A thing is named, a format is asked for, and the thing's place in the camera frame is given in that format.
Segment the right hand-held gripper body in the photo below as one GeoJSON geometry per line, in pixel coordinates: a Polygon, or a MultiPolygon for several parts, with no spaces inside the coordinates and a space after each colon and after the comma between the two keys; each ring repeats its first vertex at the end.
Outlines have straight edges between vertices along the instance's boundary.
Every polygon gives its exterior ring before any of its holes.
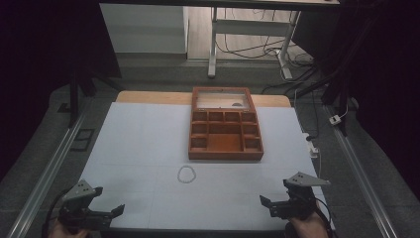
{"type": "Polygon", "coordinates": [[[298,172],[291,178],[285,179],[283,184],[287,188],[287,194],[289,195],[289,199],[287,200],[289,207],[284,217],[295,217],[304,220],[317,207],[312,187],[330,185],[331,183],[328,180],[298,172]]]}

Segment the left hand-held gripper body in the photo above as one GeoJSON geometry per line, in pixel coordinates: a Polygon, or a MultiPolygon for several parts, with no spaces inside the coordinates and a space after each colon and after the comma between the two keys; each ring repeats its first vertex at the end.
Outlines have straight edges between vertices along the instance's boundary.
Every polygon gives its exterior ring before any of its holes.
{"type": "Polygon", "coordinates": [[[101,217],[98,212],[89,209],[94,197],[102,194],[102,187],[91,187],[82,179],[73,186],[62,198],[58,221],[68,230],[102,228],[101,217]]]}

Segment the wooden jewelry box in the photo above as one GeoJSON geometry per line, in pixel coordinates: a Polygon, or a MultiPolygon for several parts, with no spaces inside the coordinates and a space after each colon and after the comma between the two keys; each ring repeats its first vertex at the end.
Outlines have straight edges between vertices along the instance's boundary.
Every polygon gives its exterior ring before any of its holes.
{"type": "Polygon", "coordinates": [[[193,88],[188,157],[218,161],[262,159],[258,114],[247,88],[193,88]]]}

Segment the person's right hand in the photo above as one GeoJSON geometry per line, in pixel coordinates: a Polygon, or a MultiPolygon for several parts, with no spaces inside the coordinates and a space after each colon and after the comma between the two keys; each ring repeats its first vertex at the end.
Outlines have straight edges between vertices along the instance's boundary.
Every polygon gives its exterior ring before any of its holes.
{"type": "Polygon", "coordinates": [[[312,213],[305,220],[289,218],[285,238],[329,238],[323,219],[312,213]]]}

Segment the person's left hand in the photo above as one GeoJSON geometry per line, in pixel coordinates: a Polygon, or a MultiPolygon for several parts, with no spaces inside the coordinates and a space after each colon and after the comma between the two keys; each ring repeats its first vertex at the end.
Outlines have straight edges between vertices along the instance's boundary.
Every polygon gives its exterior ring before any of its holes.
{"type": "Polygon", "coordinates": [[[75,234],[71,234],[58,220],[53,224],[48,238],[87,238],[89,231],[81,229],[75,234]]]}

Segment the white power strip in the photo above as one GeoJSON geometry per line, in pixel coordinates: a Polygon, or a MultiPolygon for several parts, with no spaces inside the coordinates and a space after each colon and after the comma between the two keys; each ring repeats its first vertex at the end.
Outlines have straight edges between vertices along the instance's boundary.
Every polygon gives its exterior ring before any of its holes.
{"type": "Polygon", "coordinates": [[[312,142],[312,137],[308,133],[303,133],[303,137],[307,143],[309,155],[312,159],[315,159],[319,155],[319,149],[316,148],[312,142]]]}

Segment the white paper table cover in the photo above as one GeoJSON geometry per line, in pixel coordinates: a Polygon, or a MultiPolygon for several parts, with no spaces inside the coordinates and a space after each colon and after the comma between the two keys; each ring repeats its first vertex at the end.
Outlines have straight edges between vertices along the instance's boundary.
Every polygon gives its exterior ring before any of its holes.
{"type": "Polygon", "coordinates": [[[283,181],[315,173],[296,113],[261,107],[263,157],[256,163],[191,161],[187,105],[114,103],[82,178],[103,192],[90,207],[124,204],[114,228],[280,230],[260,196],[286,200],[283,181]]]}

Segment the black tripod stand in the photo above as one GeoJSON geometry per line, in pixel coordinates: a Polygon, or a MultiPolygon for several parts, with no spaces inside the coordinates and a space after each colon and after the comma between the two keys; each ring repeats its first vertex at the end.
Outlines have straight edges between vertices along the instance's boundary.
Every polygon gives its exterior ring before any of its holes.
{"type": "Polygon", "coordinates": [[[326,85],[327,89],[321,96],[321,101],[324,105],[331,105],[336,99],[339,99],[339,117],[341,122],[337,124],[337,127],[344,136],[348,135],[346,116],[348,113],[350,74],[350,70],[346,66],[340,65],[321,80],[296,93],[296,97],[299,98],[326,85]]]}
{"type": "Polygon", "coordinates": [[[101,72],[99,69],[94,69],[92,66],[79,66],[70,75],[69,79],[69,107],[66,111],[70,114],[68,127],[72,128],[79,118],[79,94],[82,93],[87,97],[93,97],[97,88],[94,85],[93,79],[99,79],[111,88],[121,92],[124,87],[114,81],[114,78],[121,78],[122,73],[118,66],[110,72],[101,72]]]}

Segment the white cabinet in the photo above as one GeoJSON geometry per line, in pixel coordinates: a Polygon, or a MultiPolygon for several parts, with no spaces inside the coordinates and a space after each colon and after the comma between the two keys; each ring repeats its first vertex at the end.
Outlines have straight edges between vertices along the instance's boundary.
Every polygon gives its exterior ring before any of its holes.
{"type": "Polygon", "coordinates": [[[186,54],[186,7],[101,3],[116,53],[186,54]]]}

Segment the metal floor rail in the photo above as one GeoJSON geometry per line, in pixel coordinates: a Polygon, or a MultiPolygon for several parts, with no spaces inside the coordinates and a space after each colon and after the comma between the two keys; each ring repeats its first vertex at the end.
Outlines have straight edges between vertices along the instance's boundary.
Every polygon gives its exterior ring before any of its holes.
{"type": "Polygon", "coordinates": [[[70,149],[72,141],[85,119],[85,116],[86,113],[81,112],[74,124],[65,131],[57,149],[54,151],[46,168],[41,173],[41,177],[32,189],[29,198],[24,204],[6,238],[25,238],[37,215],[37,212],[39,211],[49,189],[53,184],[53,180],[60,169],[67,152],[70,149]]]}
{"type": "Polygon", "coordinates": [[[334,135],[337,138],[352,174],[364,196],[365,202],[369,208],[369,213],[374,219],[382,238],[399,238],[398,233],[394,228],[383,203],[375,192],[373,185],[368,178],[368,174],[360,162],[359,156],[356,153],[349,137],[345,136],[337,125],[332,125],[330,122],[327,122],[327,125],[333,130],[334,135]]]}

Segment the white desk frame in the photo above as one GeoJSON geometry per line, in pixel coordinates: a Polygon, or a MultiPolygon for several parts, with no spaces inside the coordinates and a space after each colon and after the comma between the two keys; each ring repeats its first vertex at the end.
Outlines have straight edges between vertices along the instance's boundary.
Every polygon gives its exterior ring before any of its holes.
{"type": "Polygon", "coordinates": [[[281,66],[281,72],[284,78],[292,78],[291,71],[286,65],[285,57],[300,15],[299,11],[291,11],[290,20],[287,23],[232,19],[219,20],[217,15],[218,10],[216,7],[213,7],[211,16],[211,46],[207,72],[209,78],[214,78],[216,75],[216,37],[218,34],[284,37],[282,47],[276,52],[276,57],[281,66]]]}

